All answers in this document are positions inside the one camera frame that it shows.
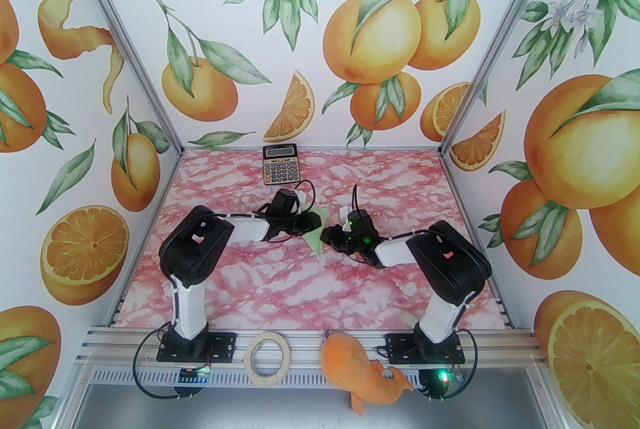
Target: black cable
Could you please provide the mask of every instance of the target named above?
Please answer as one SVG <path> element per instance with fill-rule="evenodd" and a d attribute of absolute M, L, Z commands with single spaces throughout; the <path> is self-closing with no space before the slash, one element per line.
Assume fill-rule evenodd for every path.
<path fill-rule="evenodd" d="M 471 372 L 469 372 L 469 375 L 466 378 L 466 381 L 464 381 L 464 383 L 462 384 L 462 386 L 457 390 L 455 390 L 453 393 L 450 393 L 448 395 L 442 395 L 440 397 L 440 399 L 442 400 L 453 399 L 454 397 L 457 397 L 462 392 L 464 392 L 469 386 L 469 384 L 471 383 L 471 381 L 473 380 L 474 376 L 476 375 L 476 370 L 478 368 L 478 343 L 476 342 L 476 338 L 474 337 L 473 333 L 471 333 L 471 331 L 469 331 L 467 328 L 459 329 L 455 331 L 455 333 L 460 333 L 461 331 L 468 333 L 468 335 L 471 337 L 471 342 L 473 343 L 473 356 L 474 356 L 473 367 L 471 367 Z M 427 388 L 423 388 L 422 390 L 418 390 L 418 392 L 420 392 L 425 397 L 430 397 L 430 395 L 425 394 L 426 390 Z"/>
<path fill-rule="evenodd" d="M 135 386 L 137 386 L 138 390 L 140 390 L 144 395 L 146 395 L 147 397 L 151 397 L 151 399 L 158 399 L 158 400 L 176 400 L 176 399 L 180 400 L 181 399 L 181 396 L 179 394 L 158 395 L 155 393 L 151 393 L 149 390 L 144 388 L 144 386 L 142 386 L 142 383 L 140 383 L 140 379 L 138 379 L 138 374 L 136 372 L 136 362 L 138 361 L 138 355 L 140 354 L 140 350 L 142 349 L 142 346 L 144 346 L 145 342 L 149 340 L 149 338 L 151 338 L 151 336 L 154 333 L 160 334 L 160 332 L 164 328 L 169 326 L 171 326 L 171 323 L 165 322 L 158 329 L 154 329 L 153 331 L 150 331 L 149 334 L 142 339 L 142 342 L 140 342 L 140 345 L 137 347 L 137 349 L 135 350 L 135 354 L 133 355 L 133 364 L 131 365 L 131 372 L 133 372 L 133 381 L 135 382 Z"/>

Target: stuffed toy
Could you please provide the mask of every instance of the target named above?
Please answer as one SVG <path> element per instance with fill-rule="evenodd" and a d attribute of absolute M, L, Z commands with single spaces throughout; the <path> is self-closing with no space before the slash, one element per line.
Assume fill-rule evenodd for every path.
<path fill-rule="evenodd" d="M 414 387 L 395 367 L 385 369 L 369 360 L 362 344 L 347 333 L 331 333 L 320 350 L 322 372 L 331 385 L 351 392 L 351 407 L 358 415 L 364 404 L 391 404 L 405 388 Z"/>

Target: table surface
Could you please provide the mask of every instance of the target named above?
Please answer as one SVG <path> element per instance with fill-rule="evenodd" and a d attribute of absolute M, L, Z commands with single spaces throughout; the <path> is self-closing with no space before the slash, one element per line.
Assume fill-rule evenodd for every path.
<path fill-rule="evenodd" d="M 467 235 L 435 151 L 300 150 L 299 162 L 302 177 L 315 185 L 316 207 L 329 209 L 327 226 L 341 223 L 340 207 L 350 205 L 358 183 L 359 207 L 384 237 L 440 219 Z M 262 167 L 261 150 L 185 152 L 115 326 L 155 328 L 171 320 L 160 244 L 196 205 L 238 213 L 271 201 L 278 187 L 263 184 Z M 416 264 L 374 269 L 328 246 L 318 259 L 302 238 L 293 238 L 229 244 L 206 281 L 205 313 L 221 329 L 411 329 L 432 294 Z M 459 326 L 505 328 L 489 285 Z"/>

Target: orange illustration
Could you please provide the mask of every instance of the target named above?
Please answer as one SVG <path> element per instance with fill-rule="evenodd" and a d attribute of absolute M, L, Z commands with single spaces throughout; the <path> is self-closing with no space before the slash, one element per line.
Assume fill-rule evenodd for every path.
<path fill-rule="evenodd" d="M 46 48 L 58 59 L 73 59 L 83 52 L 90 52 L 109 45 L 111 55 L 109 74 L 102 85 L 102 103 L 107 113 L 112 113 L 111 92 L 122 70 L 124 59 L 107 29 L 94 26 L 64 28 L 74 0 L 43 0 L 38 7 L 38 26 Z"/>
<path fill-rule="evenodd" d="M 524 153 L 535 182 L 565 207 L 611 205 L 640 183 L 640 112 L 594 111 L 558 130 L 610 80 L 590 74 L 559 84 L 526 126 Z"/>
<path fill-rule="evenodd" d="M 40 273 L 60 303 L 83 305 L 109 290 L 122 269 L 129 227 L 115 210 L 88 205 L 58 219 L 46 234 Z"/>
<path fill-rule="evenodd" d="M 9 0 L 0 0 L 0 64 L 16 50 L 18 46 L 18 20 Z"/>
<path fill-rule="evenodd" d="M 468 82 L 453 84 L 429 100 L 420 116 L 420 130 L 425 138 L 442 141 L 468 88 Z"/>
<path fill-rule="evenodd" d="M 263 141 L 280 143 L 301 134 L 313 120 L 316 99 L 311 84 L 298 70 L 291 77 L 282 109 L 264 133 Z"/>
<path fill-rule="evenodd" d="M 464 171 L 477 171 L 491 160 L 503 137 L 506 113 L 502 111 L 475 135 L 451 147 L 449 155 L 457 167 Z"/>
<path fill-rule="evenodd" d="M 390 79 L 416 52 L 420 14 L 411 0 L 391 0 L 366 20 L 352 42 L 362 0 L 346 0 L 324 30 L 322 52 L 340 79 L 375 84 Z"/>
<path fill-rule="evenodd" d="M 37 306 L 18 306 L 0 312 L 0 348 L 11 349 L 0 361 L 8 361 L 3 379 L 13 394 L 0 388 L 2 429 L 21 429 L 41 403 L 60 358 L 60 327 L 48 311 Z"/>
<path fill-rule="evenodd" d="M 589 213 L 598 239 L 610 255 L 640 276 L 640 187 L 620 201 Z"/>
<path fill-rule="evenodd" d="M 111 186 L 118 202 L 131 212 L 148 207 L 160 184 L 160 160 L 150 139 L 138 132 L 126 139 L 126 168 L 130 179 L 118 159 L 111 162 Z"/>
<path fill-rule="evenodd" d="M 17 107 L 19 115 L 12 117 L 0 111 L 0 152 L 17 152 L 33 145 L 44 131 L 47 110 L 36 83 L 20 68 L 0 64 L 0 89 Z"/>
<path fill-rule="evenodd" d="M 534 330 L 571 415 L 585 428 L 640 423 L 640 335 L 605 301 L 575 291 L 542 301 Z"/>
<path fill-rule="evenodd" d="M 445 12 L 446 0 L 419 0 L 415 7 L 420 14 L 422 34 L 409 66 L 419 70 L 438 70 L 454 63 L 474 42 L 480 29 L 480 6 L 469 0 L 464 18 L 447 37 L 449 23 Z"/>
<path fill-rule="evenodd" d="M 532 264 L 539 234 L 524 239 L 512 238 L 525 220 L 548 202 L 534 180 L 515 184 L 502 202 L 500 231 L 510 257 L 522 271 L 542 280 L 567 274 L 578 261 L 583 244 L 583 228 L 578 212 L 570 209 L 564 218 L 560 237 L 544 260 Z"/>
<path fill-rule="evenodd" d="M 358 125 L 369 130 L 387 130 L 401 125 L 414 115 L 420 105 L 421 89 L 418 81 L 408 73 L 400 72 L 397 75 L 398 82 L 404 93 L 404 111 L 402 117 L 393 105 L 389 104 L 382 114 L 382 118 L 376 121 L 376 106 L 380 94 L 380 83 L 361 84 L 351 97 L 350 111 Z"/>
<path fill-rule="evenodd" d="M 189 59 L 193 68 L 193 96 L 180 86 L 170 64 L 162 71 L 162 90 L 171 105 L 183 115 L 199 121 L 220 121 L 231 116 L 238 107 L 236 84 L 206 59 L 194 56 Z"/>

